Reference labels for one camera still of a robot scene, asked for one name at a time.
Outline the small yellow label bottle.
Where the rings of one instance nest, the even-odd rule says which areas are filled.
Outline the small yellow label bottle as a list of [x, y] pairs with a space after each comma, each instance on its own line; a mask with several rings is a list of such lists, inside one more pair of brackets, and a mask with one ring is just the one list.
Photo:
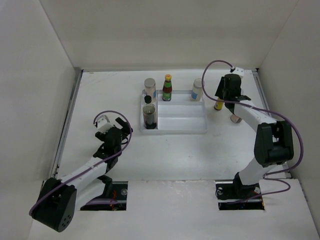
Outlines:
[[224, 106], [223, 100], [218, 98], [217, 101], [214, 104], [214, 109], [217, 110], [217, 111], [220, 111], [220, 110], [222, 110], [223, 106]]

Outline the tall white spice jar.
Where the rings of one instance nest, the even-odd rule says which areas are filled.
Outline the tall white spice jar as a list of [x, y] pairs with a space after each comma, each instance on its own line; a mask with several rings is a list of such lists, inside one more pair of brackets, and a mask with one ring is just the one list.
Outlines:
[[202, 79], [197, 78], [193, 82], [190, 99], [194, 102], [199, 102], [203, 96]]

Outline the glass bottle black cap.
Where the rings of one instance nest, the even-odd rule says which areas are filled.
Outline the glass bottle black cap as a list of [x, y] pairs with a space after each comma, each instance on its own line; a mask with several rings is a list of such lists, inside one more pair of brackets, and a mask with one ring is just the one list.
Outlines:
[[144, 97], [144, 106], [142, 108], [144, 126], [147, 130], [153, 130], [157, 127], [156, 106], [152, 103], [152, 97]]

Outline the yellow cap sauce bottle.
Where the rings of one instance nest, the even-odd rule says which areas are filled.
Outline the yellow cap sauce bottle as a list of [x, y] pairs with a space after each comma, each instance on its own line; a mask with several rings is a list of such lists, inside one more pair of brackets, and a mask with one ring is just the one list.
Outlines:
[[164, 77], [164, 84], [162, 88], [162, 100], [170, 101], [172, 99], [172, 76], [166, 74]]

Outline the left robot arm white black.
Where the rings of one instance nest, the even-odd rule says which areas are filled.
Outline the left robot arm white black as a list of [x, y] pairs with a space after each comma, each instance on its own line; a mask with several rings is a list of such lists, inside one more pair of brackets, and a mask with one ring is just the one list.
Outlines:
[[117, 199], [120, 193], [113, 190], [113, 180], [107, 173], [118, 163], [133, 129], [127, 119], [118, 117], [115, 121], [118, 125], [112, 125], [106, 115], [94, 121], [95, 137], [102, 144], [74, 172], [45, 181], [29, 211], [34, 220], [60, 233], [70, 225], [76, 211], [112, 208], [123, 203]]

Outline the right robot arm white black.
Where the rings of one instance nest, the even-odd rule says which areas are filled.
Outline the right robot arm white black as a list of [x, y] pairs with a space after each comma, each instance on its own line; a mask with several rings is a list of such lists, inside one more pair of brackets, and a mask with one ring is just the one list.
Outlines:
[[266, 173], [294, 156], [290, 123], [257, 110], [251, 98], [242, 94], [241, 83], [239, 75], [226, 74], [220, 79], [215, 95], [224, 101], [225, 107], [233, 115], [244, 120], [255, 131], [254, 157], [243, 170], [235, 174], [232, 183], [216, 185], [216, 196], [220, 200], [252, 197]]

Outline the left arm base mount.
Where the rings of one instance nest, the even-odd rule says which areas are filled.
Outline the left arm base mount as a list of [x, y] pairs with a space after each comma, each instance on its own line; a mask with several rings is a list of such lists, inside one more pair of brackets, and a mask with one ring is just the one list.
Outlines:
[[125, 211], [127, 209], [128, 182], [113, 181], [101, 195], [89, 200], [80, 211]]

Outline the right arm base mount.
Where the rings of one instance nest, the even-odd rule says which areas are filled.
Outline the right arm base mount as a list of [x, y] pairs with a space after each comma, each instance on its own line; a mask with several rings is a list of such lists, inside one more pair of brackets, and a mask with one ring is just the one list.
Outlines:
[[261, 196], [252, 198], [261, 193], [260, 185], [250, 186], [240, 193], [236, 193], [232, 181], [218, 181], [215, 183], [215, 196], [220, 211], [264, 210]]

